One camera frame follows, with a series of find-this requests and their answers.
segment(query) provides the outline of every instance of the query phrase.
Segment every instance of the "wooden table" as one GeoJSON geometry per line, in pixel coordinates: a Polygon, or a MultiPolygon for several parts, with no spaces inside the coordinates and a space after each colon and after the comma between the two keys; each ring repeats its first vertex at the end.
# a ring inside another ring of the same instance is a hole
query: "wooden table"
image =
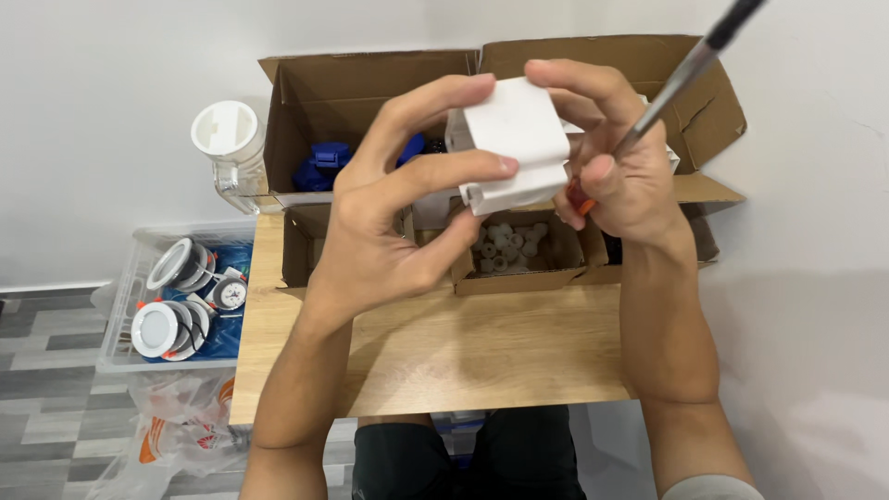
{"type": "MultiPolygon", "coordinates": [[[[300,312],[282,288],[284,217],[260,215],[231,423],[251,423],[300,312]]],[[[420,239],[434,233],[421,234],[420,239]]],[[[619,285],[457,297],[450,277],[355,320],[337,416],[396,415],[628,399],[619,285]]]]}

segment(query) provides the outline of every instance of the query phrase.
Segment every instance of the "clear plastic container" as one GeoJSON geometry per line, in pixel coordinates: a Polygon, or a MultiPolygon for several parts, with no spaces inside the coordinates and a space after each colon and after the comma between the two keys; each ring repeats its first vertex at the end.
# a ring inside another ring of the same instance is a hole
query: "clear plastic container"
{"type": "Polygon", "coordinates": [[[204,246],[249,245],[253,243],[256,222],[219,222],[179,227],[146,228],[133,232],[132,251],[120,277],[120,287],[111,318],[105,330],[105,340],[96,361],[96,371],[123,373],[140,371],[183,370],[194,368],[233,367],[237,359],[207,361],[178,361],[174,363],[148,363],[132,347],[129,332],[132,317],[139,301],[151,302],[162,290],[150,291],[145,285],[151,269],[167,248],[177,240],[188,237],[204,246]]]}
{"type": "Polygon", "coordinates": [[[281,211],[268,193],[265,140],[265,125],[238,101],[212,104],[191,124],[191,141],[213,161],[216,192],[245,214],[281,211]]]}

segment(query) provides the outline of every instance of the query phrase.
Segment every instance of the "hand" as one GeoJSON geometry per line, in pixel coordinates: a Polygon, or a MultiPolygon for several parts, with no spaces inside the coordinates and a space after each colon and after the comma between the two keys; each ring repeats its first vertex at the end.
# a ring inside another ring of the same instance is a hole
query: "hand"
{"type": "MultiPolygon", "coordinates": [[[[617,164],[609,154],[645,112],[620,71],[573,60],[529,60],[525,74],[533,84],[549,87],[559,116],[585,131],[572,139],[569,164],[597,202],[589,216],[599,229],[627,241],[657,243],[671,228],[687,226],[673,194],[662,122],[617,164]]],[[[565,222],[583,229],[586,220],[564,192],[553,202],[565,222]]]]}
{"type": "Polygon", "coordinates": [[[398,236],[392,219],[429,193],[511,178],[518,171],[515,159],[471,150],[425,155],[393,170],[411,136],[443,121],[450,108],[483,101],[494,85],[493,75],[448,76],[382,107],[333,186],[327,239],[302,312],[324,323],[323,331],[383,303],[427,292],[475,243],[484,218],[469,210],[423,248],[398,236]]]}

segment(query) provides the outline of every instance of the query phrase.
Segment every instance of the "tiled floor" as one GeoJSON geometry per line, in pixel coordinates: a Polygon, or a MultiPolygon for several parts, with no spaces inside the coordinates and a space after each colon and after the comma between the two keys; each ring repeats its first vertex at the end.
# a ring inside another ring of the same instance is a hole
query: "tiled floor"
{"type": "MultiPolygon", "coordinates": [[[[125,375],[95,372],[105,319],[92,290],[0,297],[0,498],[82,500],[135,433],[125,375]]],[[[330,498],[351,498],[356,419],[334,423],[324,451],[330,498]]],[[[237,498],[244,464],[174,476],[170,500],[237,498]]]]}

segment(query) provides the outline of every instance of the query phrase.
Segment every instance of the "plastic basket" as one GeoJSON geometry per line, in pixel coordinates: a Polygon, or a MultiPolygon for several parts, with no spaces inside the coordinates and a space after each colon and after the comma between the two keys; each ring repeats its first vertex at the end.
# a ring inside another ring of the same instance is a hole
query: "plastic basket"
{"type": "Polygon", "coordinates": [[[136,314],[136,303],[151,302],[159,297],[161,290],[148,290],[145,287],[148,274],[157,260],[174,242],[189,237],[204,246],[246,245],[253,243],[256,232],[254,219],[237,222],[218,222],[179,227],[145,228],[133,232],[132,251],[120,276],[120,286],[111,319],[105,330],[105,339],[96,371],[100,373],[123,373],[140,371],[189,370],[196,368],[233,367],[237,359],[214,359],[206,361],[179,361],[175,363],[148,363],[132,347],[128,334],[132,317],[136,314]]]}

